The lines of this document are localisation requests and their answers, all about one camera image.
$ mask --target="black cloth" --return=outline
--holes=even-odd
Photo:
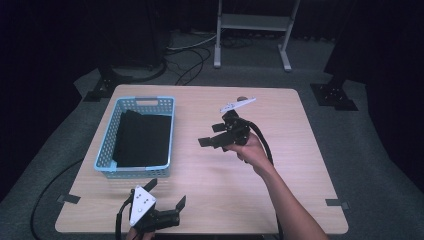
[[[424,4],[356,0],[325,72],[366,84],[390,159],[424,192]]]
[[[121,114],[113,160],[118,167],[162,166],[168,162],[171,116]]]

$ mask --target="blue plastic basket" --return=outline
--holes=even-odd
[[[169,135],[168,161],[162,166],[150,167],[117,167],[112,159],[121,114],[132,110],[140,114],[171,116]],[[172,135],[174,132],[175,98],[158,97],[121,97],[116,100],[110,116],[100,150],[94,163],[94,169],[102,172],[107,178],[158,178],[168,177],[171,165]]]

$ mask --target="black cable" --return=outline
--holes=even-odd
[[[139,233],[137,232],[137,234],[133,237],[132,240],[135,240],[138,237]]]
[[[195,49],[201,49],[201,50],[204,50],[204,51],[206,51],[206,53],[207,53],[207,56],[206,57],[203,57],[199,52],[197,52],[197,51],[195,51]],[[198,63],[196,63],[194,66],[192,66],[192,67],[190,67],[188,70],[186,70],[183,74],[178,74],[178,73],[176,73],[175,71],[172,71],[172,72],[174,72],[174,73],[176,73],[177,75],[179,75],[179,78],[178,78],[178,80],[175,82],[175,85],[184,85],[184,86],[186,86],[187,84],[189,84],[191,81],[193,81],[199,74],[200,74],[200,72],[202,71],[202,69],[203,69],[203,65],[204,65],[204,62],[211,56],[211,52],[209,51],[209,49],[206,49],[206,48],[201,48],[201,47],[195,47],[195,48],[188,48],[188,49],[184,49],[184,50],[178,50],[178,51],[171,51],[171,52],[169,52],[167,55],[168,56],[170,56],[170,55],[175,55],[175,54],[179,54],[179,53],[182,53],[182,52],[192,52],[192,53],[194,53],[194,54],[196,54],[199,58],[200,58],[200,61],[198,62]],[[199,70],[197,71],[197,73],[194,75],[194,76],[190,76],[190,79],[188,80],[188,81],[186,81],[186,82],[184,82],[184,83],[182,83],[182,78],[186,75],[186,74],[188,74],[188,73],[190,73],[191,74],[191,71],[194,69],[194,68],[196,68],[196,67],[198,67],[200,65],[200,68],[199,68]]]
[[[177,68],[178,68],[178,70],[180,70],[180,71],[187,71],[186,69],[182,69],[181,67],[180,67],[180,65],[178,64],[178,63],[176,63],[176,62],[173,62],[173,61],[170,61],[170,60],[166,60],[167,61],[167,63],[168,63],[168,70],[170,71],[170,72],[173,72],[173,73],[175,73],[176,75],[178,75],[179,77],[181,77],[181,74],[179,74],[177,71],[174,71],[173,69],[171,69],[170,67],[169,67],[169,64],[171,63],[171,64],[174,64],[174,65],[176,65],[177,66]]]
[[[35,232],[34,229],[34,216],[35,216],[35,211],[37,210],[38,204],[40,203],[41,198],[43,197],[44,193],[47,191],[47,189],[50,187],[50,185],[53,184],[54,181],[56,181],[56,179],[58,177],[60,177],[63,173],[65,173],[66,171],[68,171],[70,168],[72,168],[73,166],[77,165],[78,163],[81,163],[83,161],[83,159],[80,159],[74,163],[72,163],[70,166],[68,166],[67,168],[65,168],[64,170],[62,170],[58,175],[56,175],[56,177],[54,177],[49,184],[47,184],[47,186],[43,189],[43,191],[40,193],[40,195],[38,195],[37,201],[32,209],[32,213],[31,213],[31,219],[30,219],[30,227],[31,227],[31,234],[32,236],[36,239],[36,240],[41,240],[41,238],[37,235],[37,233]]]
[[[262,142],[262,144],[265,148],[265,152],[266,152],[266,155],[268,156],[268,160],[271,162],[272,165],[274,165],[274,160],[272,159],[271,149],[269,148],[269,145],[268,145],[267,141],[265,140],[265,137],[262,134],[261,130],[253,122],[249,122],[249,126],[250,126],[250,128],[253,129],[253,131],[256,133],[256,135],[258,135],[259,139],[261,140],[261,142]],[[280,237],[280,240],[283,240],[284,239],[284,233],[283,233],[283,229],[281,228],[281,224],[280,224],[280,220],[278,219],[278,216],[277,216],[277,227],[278,227],[278,235]]]
[[[144,77],[144,78],[132,78],[130,82],[128,83],[143,83],[143,82],[147,82],[150,80],[153,80],[155,78],[158,78],[159,76],[161,76],[162,74],[164,74],[166,72],[167,67],[167,62],[166,59],[162,59],[162,68],[160,71],[158,71],[157,73],[153,74],[152,76],[149,77]]]
[[[115,239],[116,240],[121,240],[122,212],[124,211],[125,207],[132,202],[133,198],[134,198],[134,191],[131,191],[130,196],[122,204],[118,214],[116,214],[116,224],[115,224]]]

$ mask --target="black curtain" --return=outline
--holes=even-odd
[[[315,40],[337,39],[353,4],[354,0],[301,0],[292,36]]]
[[[357,0],[325,72],[366,84],[387,153],[424,191],[423,5]]]
[[[75,37],[75,16],[65,14],[80,6],[77,2],[8,0],[0,5],[1,201],[78,105],[81,95],[73,82],[92,68],[71,61],[84,53],[72,51],[82,43]]]

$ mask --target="wooden table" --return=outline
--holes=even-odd
[[[268,141],[275,167],[301,204],[328,234],[343,234],[348,225],[330,176],[296,91],[271,88],[118,86],[100,122],[71,188],[78,204],[65,203],[56,222],[59,232],[114,232],[115,217],[131,188],[150,179],[107,179],[94,170],[113,104],[121,96],[174,96],[176,101],[171,175],[159,178],[151,191],[158,210],[174,209],[187,195],[178,227],[159,233],[274,234],[275,211],[265,184],[233,152],[202,148],[198,138],[212,137],[222,122],[219,109],[239,96],[257,100],[237,109],[259,126]],[[127,207],[122,231],[129,230]]]

